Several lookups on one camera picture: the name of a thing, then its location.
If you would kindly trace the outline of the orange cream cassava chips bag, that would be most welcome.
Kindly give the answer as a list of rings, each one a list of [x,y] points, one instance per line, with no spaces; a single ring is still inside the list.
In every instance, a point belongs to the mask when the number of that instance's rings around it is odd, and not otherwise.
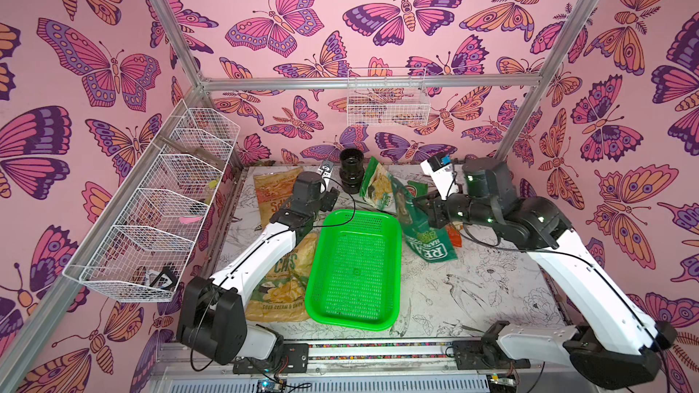
[[[451,245],[453,245],[455,249],[460,249],[462,247],[463,240],[460,231],[458,231],[457,227],[455,227],[453,224],[448,225],[446,229],[449,239],[451,240]]]

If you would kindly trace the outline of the dark green Real chips bag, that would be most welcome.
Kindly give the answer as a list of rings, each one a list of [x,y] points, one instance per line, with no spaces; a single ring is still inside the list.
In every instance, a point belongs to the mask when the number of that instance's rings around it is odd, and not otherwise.
[[[396,216],[407,246],[428,263],[456,260],[448,231],[431,227],[427,215],[416,206],[415,199],[429,192],[428,185],[415,181],[403,183],[395,176],[390,181]]]

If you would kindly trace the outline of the green white Chuba chips bag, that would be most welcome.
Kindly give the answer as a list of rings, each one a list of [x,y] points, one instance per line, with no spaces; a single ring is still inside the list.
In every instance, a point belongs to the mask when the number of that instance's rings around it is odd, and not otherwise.
[[[396,201],[391,180],[400,182],[414,198],[428,192],[429,185],[421,182],[415,174],[408,178],[392,174],[377,158],[370,158],[360,186],[362,202],[377,211],[395,214]]]

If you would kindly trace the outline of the yellow sour cream chips bag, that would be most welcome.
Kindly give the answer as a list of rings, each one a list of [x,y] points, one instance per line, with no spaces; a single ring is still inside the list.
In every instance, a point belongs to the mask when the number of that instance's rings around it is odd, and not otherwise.
[[[305,298],[319,235],[311,233],[280,259],[252,293],[246,307],[251,322],[302,322],[309,319]]]

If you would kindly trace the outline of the tan kettle chips bag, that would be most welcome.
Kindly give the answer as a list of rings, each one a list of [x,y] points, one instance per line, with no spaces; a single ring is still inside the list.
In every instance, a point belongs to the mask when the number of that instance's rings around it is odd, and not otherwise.
[[[301,167],[296,167],[286,172],[253,176],[263,229],[269,224],[272,215],[292,196],[294,183],[302,172]]]

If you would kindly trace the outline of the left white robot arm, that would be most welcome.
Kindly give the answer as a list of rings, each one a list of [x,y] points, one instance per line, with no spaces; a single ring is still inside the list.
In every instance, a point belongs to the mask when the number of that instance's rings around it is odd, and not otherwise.
[[[333,210],[340,194],[331,185],[333,167],[326,160],[316,171],[300,173],[291,198],[242,254],[210,277],[193,278],[186,285],[176,336],[192,355],[222,366],[238,358],[273,368],[280,364],[284,338],[250,324],[245,310],[273,266],[311,233],[318,214]]]

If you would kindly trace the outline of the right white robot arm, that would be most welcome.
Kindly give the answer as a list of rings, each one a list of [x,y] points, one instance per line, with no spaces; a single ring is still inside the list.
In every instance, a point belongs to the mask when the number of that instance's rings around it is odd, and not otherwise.
[[[542,196],[519,198],[505,162],[466,161],[456,170],[440,153],[420,164],[435,191],[415,198],[434,229],[461,222],[489,227],[498,241],[514,245],[547,273],[580,310],[585,322],[553,329],[495,322],[482,336],[486,365],[538,360],[575,369],[593,385],[627,389],[668,371],[664,352],[675,328],[639,309],[600,267],[555,203]]]

